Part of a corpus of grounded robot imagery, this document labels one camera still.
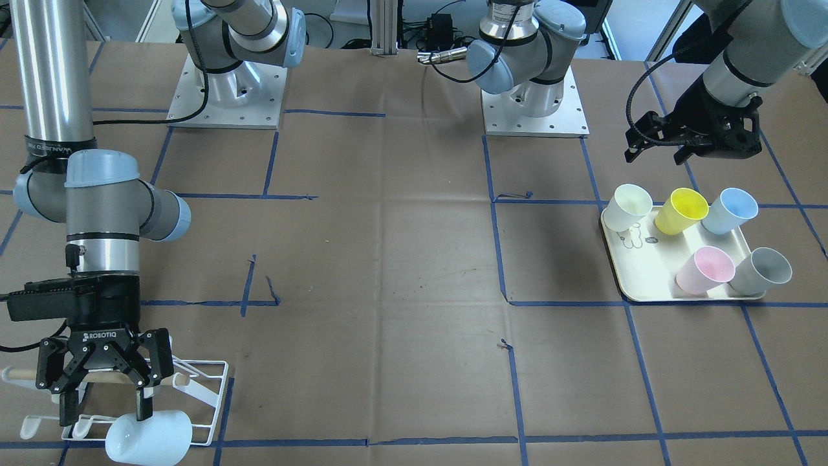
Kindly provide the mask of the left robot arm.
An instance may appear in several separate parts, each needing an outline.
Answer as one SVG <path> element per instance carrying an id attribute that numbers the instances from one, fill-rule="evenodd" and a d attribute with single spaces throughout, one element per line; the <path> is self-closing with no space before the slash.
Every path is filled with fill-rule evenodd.
<path id="1" fill-rule="evenodd" d="M 516 94 L 526 115 L 553 113 L 586 20 L 562 1 L 491 1 L 479 39 L 467 50 L 472 80 L 489 94 Z M 692 48 L 721 51 L 678 98 L 668 115 L 632 119 L 627 162 L 656 146 L 675 146 L 675 163 L 689 157 L 748 159 L 760 153 L 762 94 L 811 51 L 826 44 L 825 1 L 701 1 L 712 35 Z"/>

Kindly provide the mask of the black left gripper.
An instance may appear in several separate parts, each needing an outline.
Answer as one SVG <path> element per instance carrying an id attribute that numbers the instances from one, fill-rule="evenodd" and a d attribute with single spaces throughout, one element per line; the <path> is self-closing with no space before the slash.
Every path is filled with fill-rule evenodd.
<path id="1" fill-rule="evenodd" d="M 674 154 L 675 162 L 686 162 L 692 155 L 742 160 L 760 153 L 758 107 L 762 103 L 754 95 L 743 107 L 722 104 L 704 82 L 692 83 L 666 116 L 668 139 L 686 142 Z"/>

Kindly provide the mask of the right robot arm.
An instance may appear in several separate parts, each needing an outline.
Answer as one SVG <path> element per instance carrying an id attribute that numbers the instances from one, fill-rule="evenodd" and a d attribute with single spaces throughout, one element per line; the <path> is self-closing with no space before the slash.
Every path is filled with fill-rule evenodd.
<path id="1" fill-rule="evenodd" d="M 136 418 L 153 416 L 150 389 L 173 375 L 166 329 L 139 330 L 139 241 L 175 241 L 187 203 L 141 180 L 134 157 L 101 150 L 80 1 L 12 1 L 27 118 L 27 161 L 13 198 L 24 213 L 66 226 L 70 274 L 3 295 L 14 322 L 61 318 L 67 336 L 38 343 L 35 387 L 59 398 L 60 424 L 80 418 L 91 372 L 118 372 L 136 387 Z"/>

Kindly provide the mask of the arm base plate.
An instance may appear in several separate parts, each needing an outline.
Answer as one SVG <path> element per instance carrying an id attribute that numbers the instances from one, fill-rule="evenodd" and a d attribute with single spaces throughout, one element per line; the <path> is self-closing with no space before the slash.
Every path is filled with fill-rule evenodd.
<path id="1" fill-rule="evenodd" d="M 174 127 L 201 129 L 278 129 L 288 70 L 243 62 L 224 74 L 208 74 L 210 96 L 204 110 Z M 186 58 L 168 118 L 192 114 L 203 103 L 203 74 Z"/>
<path id="2" fill-rule="evenodd" d="M 589 125 L 571 68 L 562 82 L 525 82 L 501 94 L 481 93 L 487 135 L 587 137 Z"/>

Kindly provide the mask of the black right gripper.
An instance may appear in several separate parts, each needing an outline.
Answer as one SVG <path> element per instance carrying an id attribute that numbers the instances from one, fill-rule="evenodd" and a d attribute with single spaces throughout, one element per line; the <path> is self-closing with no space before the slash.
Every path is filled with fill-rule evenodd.
<path id="1" fill-rule="evenodd" d="M 95 370 L 121 372 L 136 383 L 136 420 L 147 421 L 153 416 L 151 389 L 171 377 L 174 369 L 169 331 L 139 330 L 140 278 L 97 275 L 57 280 L 80 287 L 78 312 L 65 319 L 67 337 L 41 341 L 36 386 L 59 395 L 60 426 L 79 421 L 79 386 Z"/>

